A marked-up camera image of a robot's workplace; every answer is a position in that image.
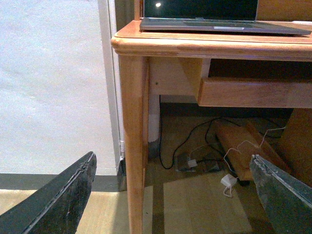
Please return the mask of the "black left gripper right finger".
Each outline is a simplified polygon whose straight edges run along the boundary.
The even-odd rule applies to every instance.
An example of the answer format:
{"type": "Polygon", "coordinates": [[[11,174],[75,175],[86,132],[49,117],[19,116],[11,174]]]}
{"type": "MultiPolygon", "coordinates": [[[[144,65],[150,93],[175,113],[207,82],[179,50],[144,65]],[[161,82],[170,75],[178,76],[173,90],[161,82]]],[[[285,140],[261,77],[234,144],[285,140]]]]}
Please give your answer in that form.
{"type": "Polygon", "coordinates": [[[250,170],[260,202],[278,234],[312,232],[312,189],[260,155],[250,170]]]}

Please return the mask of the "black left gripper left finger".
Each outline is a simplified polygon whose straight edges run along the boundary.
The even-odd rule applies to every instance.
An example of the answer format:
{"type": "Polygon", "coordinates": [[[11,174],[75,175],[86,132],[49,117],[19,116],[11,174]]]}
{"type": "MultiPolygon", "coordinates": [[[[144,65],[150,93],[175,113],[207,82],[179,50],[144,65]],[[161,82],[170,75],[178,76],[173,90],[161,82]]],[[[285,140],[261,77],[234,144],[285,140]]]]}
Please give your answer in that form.
{"type": "Polygon", "coordinates": [[[88,152],[0,216],[2,234],[74,234],[91,194],[97,158],[88,152]]]}

